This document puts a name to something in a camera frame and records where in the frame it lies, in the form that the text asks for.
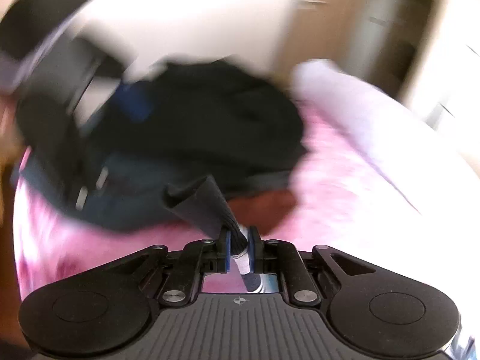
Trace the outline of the black garment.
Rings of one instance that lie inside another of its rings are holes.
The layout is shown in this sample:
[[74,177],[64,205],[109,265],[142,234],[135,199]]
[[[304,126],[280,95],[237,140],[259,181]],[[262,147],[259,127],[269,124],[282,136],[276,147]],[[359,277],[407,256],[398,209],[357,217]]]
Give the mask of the black garment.
[[120,83],[84,125],[57,91],[32,86],[16,121],[27,143],[14,205],[22,296],[151,245],[216,236],[187,213],[205,180],[262,233],[295,207],[299,111],[224,59],[171,61],[153,79]]

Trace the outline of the pink rose blanket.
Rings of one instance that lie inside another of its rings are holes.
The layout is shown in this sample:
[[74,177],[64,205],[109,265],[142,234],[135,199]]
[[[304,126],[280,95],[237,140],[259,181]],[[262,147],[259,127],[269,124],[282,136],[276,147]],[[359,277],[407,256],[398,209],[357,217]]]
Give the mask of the pink rose blanket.
[[[456,302],[479,291],[479,178],[434,131],[382,91],[314,59],[294,73],[307,155],[284,197],[240,202],[236,217],[273,219],[270,233],[301,250],[327,244],[431,284]],[[19,292],[199,230],[174,221],[117,235],[58,213],[19,180],[13,239]]]

